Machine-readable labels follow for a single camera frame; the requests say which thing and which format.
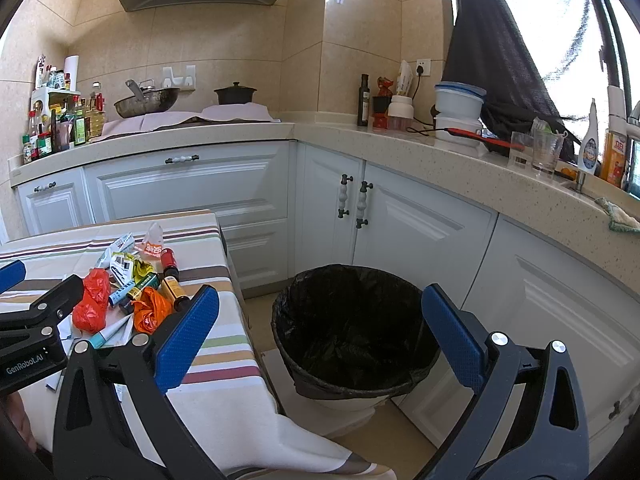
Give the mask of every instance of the blue gripper pad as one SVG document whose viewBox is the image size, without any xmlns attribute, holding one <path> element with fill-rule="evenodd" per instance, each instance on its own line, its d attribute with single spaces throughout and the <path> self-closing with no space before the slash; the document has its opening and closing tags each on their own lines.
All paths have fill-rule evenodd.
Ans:
<svg viewBox="0 0 640 480">
<path fill-rule="evenodd" d="M 191 308 L 156 355 L 155 380 L 163 395 L 180 386 L 219 310 L 218 293 L 212 286 L 201 289 L 193 298 Z"/>
<path fill-rule="evenodd" d="M 422 316 L 460 384 L 478 394 L 485 381 L 484 351 L 458 317 L 451 300 L 436 284 L 422 292 Z"/>
<path fill-rule="evenodd" d="M 23 281 L 27 275 L 27 269 L 20 260 L 15 260 L 0 269 L 0 294 L 8 291 Z"/>
</svg>

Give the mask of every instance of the pot lid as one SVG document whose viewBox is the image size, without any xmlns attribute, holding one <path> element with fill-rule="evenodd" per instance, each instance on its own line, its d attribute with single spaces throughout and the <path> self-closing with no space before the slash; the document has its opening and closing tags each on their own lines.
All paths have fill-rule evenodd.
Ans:
<svg viewBox="0 0 640 480">
<path fill-rule="evenodd" d="M 239 81 L 234 81 L 233 86 L 227 86 L 226 88 L 218 88 L 217 90 L 214 90 L 214 92 L 223 92 L 225 90 L 251 90 L 252 92 L 257 91 L 255 88 L 251 88 L 249 86 L 240 86 Z"/>
</svg>

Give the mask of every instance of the black curtain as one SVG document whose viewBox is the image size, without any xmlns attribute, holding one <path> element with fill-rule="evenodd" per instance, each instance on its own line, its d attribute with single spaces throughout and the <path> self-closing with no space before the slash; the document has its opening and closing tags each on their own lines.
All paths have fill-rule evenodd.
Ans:
<svg viewBox="0 0 640 480">
<path fill-rule="evenodd" d="M 442 79 L 486 89 L 481 118 L 503 140 L 514 131 L 528 132 L 535 117 L 567 130 L 505 0 L 458 0 Z M 569 134 L 563 160 L 574 160 L 574 141 Z"/>
</svg>

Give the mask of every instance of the black garbage bag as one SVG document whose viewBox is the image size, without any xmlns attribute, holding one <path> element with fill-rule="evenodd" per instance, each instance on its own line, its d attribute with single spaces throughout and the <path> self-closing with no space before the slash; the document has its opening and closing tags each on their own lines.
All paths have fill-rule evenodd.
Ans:
<svg viewBox="0 0 640 480">
<path fill-rule="evenodd" d="M 276 298 L 271 318 L 296 391 L 325 400 L 410 392 L 440 352 L 420 296 L 411 283 L 367 267 L 298 274 Z"/>
</svg>

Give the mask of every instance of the paper towel roll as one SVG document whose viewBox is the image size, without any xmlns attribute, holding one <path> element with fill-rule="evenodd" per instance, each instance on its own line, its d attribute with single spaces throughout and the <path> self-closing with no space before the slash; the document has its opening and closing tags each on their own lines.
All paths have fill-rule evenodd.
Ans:
<svg viewBox="0 0 640 480">
<path fill-rule="evenodd" d="M 71 85 L 69 89 L 76 91 L 76 80 L 78 79 L 78 60 L 80 56 L 69 56 L 65 59 L 65 74 L 71 75 Z"/>
</svg>

